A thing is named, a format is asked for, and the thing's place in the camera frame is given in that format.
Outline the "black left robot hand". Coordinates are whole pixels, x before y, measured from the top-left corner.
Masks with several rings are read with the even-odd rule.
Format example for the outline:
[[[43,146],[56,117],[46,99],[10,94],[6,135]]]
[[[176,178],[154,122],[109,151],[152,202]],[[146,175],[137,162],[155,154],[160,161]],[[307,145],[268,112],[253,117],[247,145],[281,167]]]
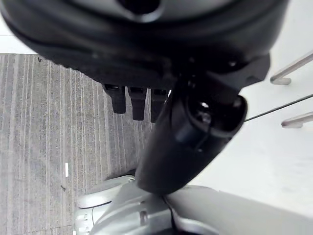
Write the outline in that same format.
[[[115,113],[155,124],[136,169],[156,195],[179,190],[242,127],[241,89],[262,82],[287,0],[3,0],[9,29],[42,57],[103,86]]]

